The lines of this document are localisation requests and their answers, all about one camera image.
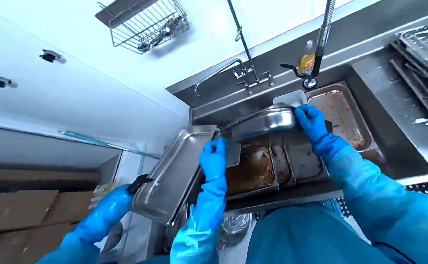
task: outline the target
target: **black handle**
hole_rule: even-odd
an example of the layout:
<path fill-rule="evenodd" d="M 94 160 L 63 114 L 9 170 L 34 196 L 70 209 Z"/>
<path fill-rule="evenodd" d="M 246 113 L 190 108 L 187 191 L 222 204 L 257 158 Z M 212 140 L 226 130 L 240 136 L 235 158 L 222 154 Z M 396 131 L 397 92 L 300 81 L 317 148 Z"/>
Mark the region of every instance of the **black handle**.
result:
<path fill-rule="evenodd" d="M 137 192 L 137 190 L 139 190 L 139 188 L 142 186 L 142 184 L 144 183 L 149 183 L 151 181 L 153 181 L 153 179 L 147 179 L 147 176 L 149 174 L 143 174 L 143 175 L 139 175 L 135 181 L 133 183 L 131 183 L 131 185 L 128 186 L 128 193 L 130 195 L 133 195 Z"/>
<path fill-rule="evenodd" d="M 297 67 L 294 65 L 290 65 L 287 63 L 281 63 L 279 66 L 281 66 L 282 68 L 286 68 L 286 69 L 292 69 L 294 71 L 294 73 L 296 74 L 297 77 L 299 77 L 300 79 L 313 79 L 313 77 L 310 74 L 301 74 L 299 73 L 299 70 L 297 70 Z"/>

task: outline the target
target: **dirty hotel pan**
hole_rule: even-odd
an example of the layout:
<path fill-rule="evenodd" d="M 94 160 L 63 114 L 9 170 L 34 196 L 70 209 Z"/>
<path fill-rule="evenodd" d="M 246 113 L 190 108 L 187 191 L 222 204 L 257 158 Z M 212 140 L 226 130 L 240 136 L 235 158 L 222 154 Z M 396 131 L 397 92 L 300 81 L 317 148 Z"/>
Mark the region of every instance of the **dirty hotel pan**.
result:
<path fill-rule="evenodd" d="M 170 225 L 199 168 L 204 145 L 218 132 L 216 125 L 183 128 L 153 171 L 152 182 L 135 194 L 131 210 L 163 225 Z"/>

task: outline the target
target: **hand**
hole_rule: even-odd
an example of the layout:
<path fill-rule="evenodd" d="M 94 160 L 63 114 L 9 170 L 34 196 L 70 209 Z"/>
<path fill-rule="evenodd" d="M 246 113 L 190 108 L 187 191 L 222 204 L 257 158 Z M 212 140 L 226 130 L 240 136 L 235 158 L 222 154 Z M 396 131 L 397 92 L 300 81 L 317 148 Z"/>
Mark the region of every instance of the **hand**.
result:
<path fill-rule="evenodd" d="M 325 127 L 325 116 L 323 112 L 313 105 L 300 105 L 294 110 L 300 126 L 304 129 L 305 134 L 315 145 L 324 135 L 328 134 Z"/>
<path fill-rule="evenodd" d="M 98 203 L 97 207 L 84 218 L 73 231 L 89 243 L 101 241 L 123 216 L 129 212 L 134 195 L 127 192 L 129 184 L 112 190 Z"/>
<path fill-rule="evenodd" d="M 206 175 L 206 182 L 225 177 L 225 168 L 227 166 L 225 148 L 223 138 L 209 141 L 204 146 L 203 153 L 199 156 L 199 164 Z"/>

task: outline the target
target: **stainless steel sink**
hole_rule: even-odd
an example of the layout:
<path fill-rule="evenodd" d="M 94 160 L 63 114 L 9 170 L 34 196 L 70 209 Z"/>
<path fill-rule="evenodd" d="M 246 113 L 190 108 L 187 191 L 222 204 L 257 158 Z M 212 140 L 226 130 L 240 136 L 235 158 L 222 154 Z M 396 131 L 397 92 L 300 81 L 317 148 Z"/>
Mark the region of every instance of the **stainless steel sink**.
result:
<path fill-rule="evenodd" d="M 328 55 L 317 78 L 318 87 L 341 82 L 349 88 L 370 131 L 367 141 L 372 147 L 366 145 L 361 154 L 403 184 L 428 181 L 428 127 L 412 124 L 416 118 L 427 118 L 428 113 L 390 65 L 390 59 L 399 54 L 387 45 L 395 39 L 394 33 L 424 24 L 428 24 L 428 4 L 421 0 L 408 0 L 405 5 L 399 0 L 382 0 L 334 22 Z M 277 96 L 303 90 L 302 80 L 279 64 L 299 61 L 303 45 L 308 39 L 316 39 L 317 33 L 306 34 L 253 59 L 258 71 L 268 68 L 275 74 L 276 84 L 272 87 L 257 86 L 252 89 L 253 95 L 248 95 L 224 72 L 206 82 L 202 98 L 196 97 L 194 87 L 174 94 L 191 106 L 193 125 L 222 125 L 264 109 Z M 284 138 L 289 155 L 304 156 L 311 150 L 304 141 Z M 228 201 L 226 210 L 258 212 L 341 195 L 332 180 L 325 178 Z"/>

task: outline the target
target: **wire rack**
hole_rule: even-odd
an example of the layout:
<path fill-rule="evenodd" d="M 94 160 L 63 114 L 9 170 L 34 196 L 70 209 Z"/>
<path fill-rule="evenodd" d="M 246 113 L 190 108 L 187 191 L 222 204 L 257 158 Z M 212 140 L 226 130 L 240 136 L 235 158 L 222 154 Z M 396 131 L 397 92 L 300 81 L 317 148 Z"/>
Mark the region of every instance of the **wire rack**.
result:
<path fill-rule="evenodd" d="M 105 5 L 98 4 L 101 8 L 106 8 Z M 125 21 L 117 15 L 110 15 L 113 17 L 109 22 L 113 46 L 123 46 L 138 54 L 163 45 L 189 29 L 186 11 L 178 0 L 158 0 Z M 176 26 L 169 30 L 170 33 L 166 33 L 167 24 L 175 19 Z"/>

